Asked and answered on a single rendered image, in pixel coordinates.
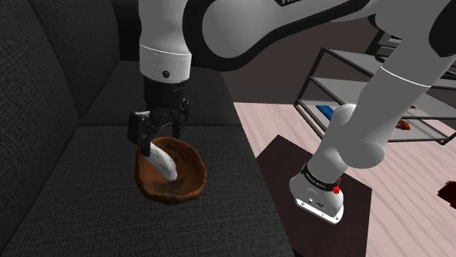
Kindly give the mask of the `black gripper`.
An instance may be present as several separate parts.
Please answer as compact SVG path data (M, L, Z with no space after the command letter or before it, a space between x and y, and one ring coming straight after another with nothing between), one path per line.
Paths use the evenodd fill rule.
M172 137L180 139L181 130L189 119L190 101L184 98L185 81L162 83L144 77L143 85L147 111L129 113L127 139L149 157L151 140L161 128L161 120L153 118L160 118L163 113L170 114L171 121L167 125L172 128Z

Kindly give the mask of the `white curved banana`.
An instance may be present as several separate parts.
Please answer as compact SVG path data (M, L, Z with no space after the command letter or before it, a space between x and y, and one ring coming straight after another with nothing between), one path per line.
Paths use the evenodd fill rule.
M152 142L150 143L150 152L150 155L146 159L159 171L160 175L167 181L176 180L178 173L175 162L170 155Z

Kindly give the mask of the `brown wooden bowl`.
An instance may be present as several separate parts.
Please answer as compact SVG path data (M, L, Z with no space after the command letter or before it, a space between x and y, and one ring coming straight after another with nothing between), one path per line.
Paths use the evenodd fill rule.
M173 137L152 140L173 159L177 179L164 179L140 150L136 153L134 179L140 193L148 200L161 204L180 204L197 198L207 182L207 171L197 150Z

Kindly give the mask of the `dark grey fabric sofa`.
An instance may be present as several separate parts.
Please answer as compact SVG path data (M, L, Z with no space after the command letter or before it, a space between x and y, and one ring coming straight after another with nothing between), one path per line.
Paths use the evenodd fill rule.
M118 33L137 27L137 0L0 0L0 257L294 257L219 72L185 88L205 189L141 195L143 77Z

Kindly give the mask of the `blue flat item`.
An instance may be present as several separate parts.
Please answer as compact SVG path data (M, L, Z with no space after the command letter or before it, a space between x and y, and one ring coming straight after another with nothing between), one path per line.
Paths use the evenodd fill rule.
M316 108L321 112L321 114L323 114L323 116L326 117L326 119L328 120L331 120L332 119L332 116L333 116L333 113L334 113L334 109L331 108L330 106L328 105L316 105Z

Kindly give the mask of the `black metal shelf rack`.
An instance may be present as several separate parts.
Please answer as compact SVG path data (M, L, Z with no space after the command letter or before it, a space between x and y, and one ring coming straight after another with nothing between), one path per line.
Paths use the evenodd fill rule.
M361 74L372 77L401 43L400 39L386 33L378 33L376 38L377 41L373 42L365 53L326 47L319 51L294 107L320 138L324 136L330 121L321 114L316 105L328 105L335 110L343 104L355 104L360 91L366 85L363 81L316 77L314 74L320 61L324 55L328 54ZM440 145L445 145L456 138L456 129L452 134L446 135L429 124L430 120L456 120L456 108L434 96L422 95L405 112L403 119L409 123L411 130L395 129L390 142L435 141Z

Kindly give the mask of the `dark robot stand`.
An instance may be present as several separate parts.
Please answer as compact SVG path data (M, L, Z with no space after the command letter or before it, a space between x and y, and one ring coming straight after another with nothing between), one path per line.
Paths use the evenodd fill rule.
M256 160L296 257L366 257L372 189L348 174L341 178L344 214L335 225L298 207L289 190L311 154L276 136Z

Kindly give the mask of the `dark red spiky item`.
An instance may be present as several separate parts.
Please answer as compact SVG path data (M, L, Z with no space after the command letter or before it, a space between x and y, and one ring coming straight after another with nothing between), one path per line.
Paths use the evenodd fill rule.
M438 190L438 196L456 209L456 181L446 181L444 186Z

